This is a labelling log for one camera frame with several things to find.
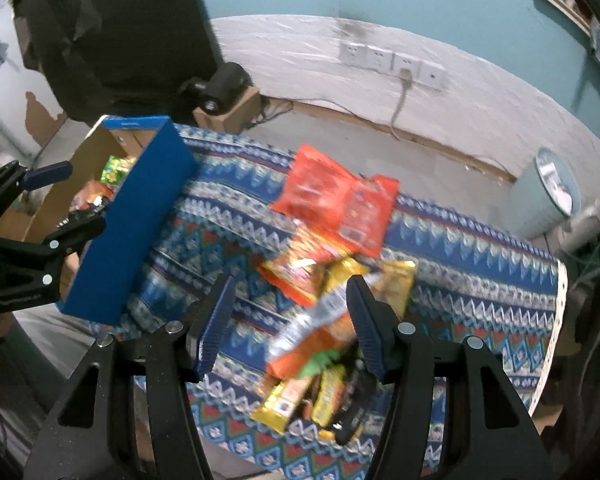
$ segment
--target trash can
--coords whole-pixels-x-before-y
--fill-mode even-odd
[[[558,203],[550,189],[546,168],[553,168],[561,186],[571,196],[571,208]],[[540,148],[532,163],[511,187],[500,207],[502,226],[519,238],[532,239],[580,211],[580,190],[571,168],[548,148]]]

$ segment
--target snack pile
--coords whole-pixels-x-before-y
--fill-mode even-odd
[[[360,355],[346,303],[347,280],[364,276],[376,300],[404,320],[417,262],[379,259],[398,181],[356,177],[311,146],[301,146],[279,199],[294,218],[288,249],[259,271],[304,307],[269,343],[266,400],[251,418],[284,433],[295,415],[344,446],[362,431],[376,379]]]

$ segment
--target blue patterned fabric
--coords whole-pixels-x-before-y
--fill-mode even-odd
[[[237,300],[214,371],[189,387],[201,432],[212,442],[288,478],[362,478],[375,451],[391,388],[379,390],[362,436],[347,447],[323,442],[316,425],[295,420],[284,435],[253,422],[269,339],[301,307],[257,272],[263,258],[285,250],[291,219],[269,204],[294,154],[246,137],[178,127],[200,162],[148,254],[119,327],[89,324],[120,338],[152,332],[178,319],[220,272],[236,277]],[[529,408],[548,371],[561,307],[558,268],[550,254],[475,219],[431,202],[398,196],[383,260],[416,258],[408,319],[433,338],[480,336],[503,355],[504,369]],[[423,472],[442,446],[445,384],[436,380]]]

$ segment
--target table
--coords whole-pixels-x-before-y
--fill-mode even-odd
[[[294,154],[247,137],[177,127],[200,171],[165,219],[120,325],[85,323],[94,334],[141,336],[179,319],[220,272],[232,273],[237,299],[214,370],[187,387],[201,434],[292,480],[362,480],[390,387],[379,389],[362,436],[347,447],[322,441],[309,420],[294,420],[280,435],[250,419],[262,400],[267,342],[301,308],[256,270],[283,251],[294,232],[291,219],[268,207],[282,191]],[[381,257],[418,260],[407,319],[432,338],[482,338],[503,355],[506,373],[533,412],[562,323],[563,264],[475,219],[404,194],[396,199]],[[423,474],[440,460],[444,405],[445,381],[436,378]]]

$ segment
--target wooden shelf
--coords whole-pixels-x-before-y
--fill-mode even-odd
[[[546,0],[552,6],[556,7],[556,9],[560,10],[567,18],[569,18],[573,23],[575,23],[578,28],[584,32],[587,36],[591,36],[591,27],[589,27],[589,23],[587,23],[577,12],[567,7],[567,5],[562,0]]]

